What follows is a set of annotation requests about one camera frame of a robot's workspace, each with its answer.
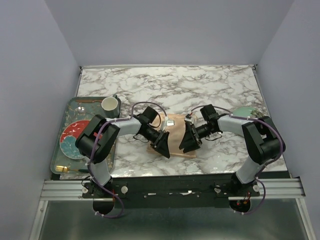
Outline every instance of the table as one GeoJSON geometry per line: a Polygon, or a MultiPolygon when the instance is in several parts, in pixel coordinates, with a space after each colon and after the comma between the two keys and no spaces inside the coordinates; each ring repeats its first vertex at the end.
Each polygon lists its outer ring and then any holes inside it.
{"type": "MultiPolygon", "coordinates": [[[[267,114],[262,95],[248,65],[111,67],[83,69],[78,96],[112,96],[121,99],[121,116],[140,101],[161,104],[167,113],[186,114],[193,107],[213,104],[229,110],[253,107],[267,114]]],[[[137,105],[141,113],[146,105],[137,105]]],[[[201,114],[196,112],[201,124],[201,114]]],[[[143,177],[233,173],[247,158],[242,137],[224,132],[216,141],[203,141],[194,159],[167,159],[146,152],[147,144],[132,135],[118,138],[113,177],[143,177]]],[[[265,171],[286,171],[284,159],[265,171]]]]}

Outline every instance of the white mug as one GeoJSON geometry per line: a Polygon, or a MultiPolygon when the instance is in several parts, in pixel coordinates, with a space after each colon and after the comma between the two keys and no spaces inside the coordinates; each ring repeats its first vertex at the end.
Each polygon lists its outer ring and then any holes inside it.
{"type": "Polygon", "coordinates": [[[118,118],[120,114],[120,104],[117,95],[106,97],[101,102],[101,107],[105,112],[105,117],[114,119],[118,118]]]}

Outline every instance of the dark gray floor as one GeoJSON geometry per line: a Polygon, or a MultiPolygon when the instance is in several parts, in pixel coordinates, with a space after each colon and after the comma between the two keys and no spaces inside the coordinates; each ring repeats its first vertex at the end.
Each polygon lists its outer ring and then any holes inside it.
{"type": "Polygon", "coordinates": [[[42,240],[304,240],[294,199],[266,200],[241,216],[227,208],[127,209],[120,219],[94,215],[91,202],[51,202],[42,240]]]}

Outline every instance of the cup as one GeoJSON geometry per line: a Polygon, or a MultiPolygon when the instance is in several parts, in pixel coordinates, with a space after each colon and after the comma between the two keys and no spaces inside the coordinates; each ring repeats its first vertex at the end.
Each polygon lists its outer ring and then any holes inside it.
{"type": "Polygon", "coordinates": [[[106,118],[114,119],[118,118],[120,115],[120,103],[116,94],[103,99],[101,102],[101,107],[106,118]]]}

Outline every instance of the marble tabletop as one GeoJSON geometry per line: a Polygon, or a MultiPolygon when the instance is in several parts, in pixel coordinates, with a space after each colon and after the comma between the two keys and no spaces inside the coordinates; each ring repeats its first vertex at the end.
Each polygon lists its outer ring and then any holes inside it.
{"type": "MultiPolygon", "coordinates": [[[[167,113],[186,114],[199,105],[213,104],[229,110],[253,107],[266,113],[254,73],[248,65],[161,66],[84,69],[79,97],[112,96],[121,99],[121,116],[140,101],[156,102],[167,113]]],[[[146,105],[137,105],[141,113],[146,105]]],[[[196,112],[201,124],[200,112],[196,112]]],[[[118,138],[114,177],[142,177],[233,173],[248,156],[241,136],[224,132],[216,141],[202,141],[196,158],[172,156],[167,159],[147,152],[147,144],[132,135],[118,138]]],[[[265,171],[286,171],[283,158],[265,171]]]]}

